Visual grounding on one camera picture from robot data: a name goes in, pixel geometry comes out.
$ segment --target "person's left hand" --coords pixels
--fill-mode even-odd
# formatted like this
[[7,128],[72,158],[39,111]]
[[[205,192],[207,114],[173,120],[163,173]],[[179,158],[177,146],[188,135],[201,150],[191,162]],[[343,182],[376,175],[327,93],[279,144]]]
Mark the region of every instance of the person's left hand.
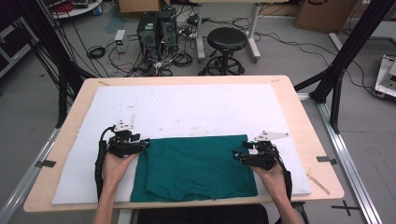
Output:
[[138,154],[132,154],[125,158],[118,158],[113,153],[107,152],[103,165],[104,184],[117,186],[124,176],[129,163],[131,163],[137,155]]

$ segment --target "black stool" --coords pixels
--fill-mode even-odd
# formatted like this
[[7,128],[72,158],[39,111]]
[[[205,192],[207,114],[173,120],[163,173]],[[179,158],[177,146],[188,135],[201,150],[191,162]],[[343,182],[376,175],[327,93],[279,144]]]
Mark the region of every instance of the black stool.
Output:
[[234,28],[221,27],[209,33],[207,42],[215,49],[215,51],[210,54],[210,58],[212,58],[217,51],[220,51],[222,56],[210,59],[204,70],[198,73],[198,76],[204,76],[206,72],[211,76],[226,76],[227,72],[235,76],[245,73],[245,68],[242,67],[242,64],[233,58],[233,53],[243,49],[248,43],[248,38],[244,33]]

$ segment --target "green cloth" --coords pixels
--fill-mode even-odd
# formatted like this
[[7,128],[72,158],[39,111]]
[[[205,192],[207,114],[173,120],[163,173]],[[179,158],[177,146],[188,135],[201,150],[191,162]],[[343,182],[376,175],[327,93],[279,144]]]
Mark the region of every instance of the green cloth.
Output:
[[187,202],[257,195],[252,171],[233,159],[246,135],[150,139],[139,154],[131,202]]

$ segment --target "brown cardboard box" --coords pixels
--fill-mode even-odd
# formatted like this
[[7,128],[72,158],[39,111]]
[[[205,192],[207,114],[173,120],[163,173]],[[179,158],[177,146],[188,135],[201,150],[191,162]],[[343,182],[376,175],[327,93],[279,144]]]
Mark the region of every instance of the brown cardboard box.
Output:
[[322,33],[338,33],[361,0],[303,0],[296,27]]
[[120,0],[120,12],[160,11],[160,0]]

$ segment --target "white board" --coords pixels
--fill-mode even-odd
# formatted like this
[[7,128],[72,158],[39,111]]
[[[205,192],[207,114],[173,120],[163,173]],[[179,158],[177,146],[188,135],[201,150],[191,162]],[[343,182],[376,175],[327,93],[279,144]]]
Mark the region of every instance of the white board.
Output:
[[[103,130],[120,119],[130,121],[141,139],[288,133],[268,84],[208,84],[98,88],[62,172],[53,204],[96,203],[94,163]],[[107,132],[108,140],[113,133]],[[311,193],[290,137],[272,141],[292,173],[293,195]],[[129,202],[134,185],[133,160],[120,182],[116,202]],[[268,194],[255,174],[260,195]]]

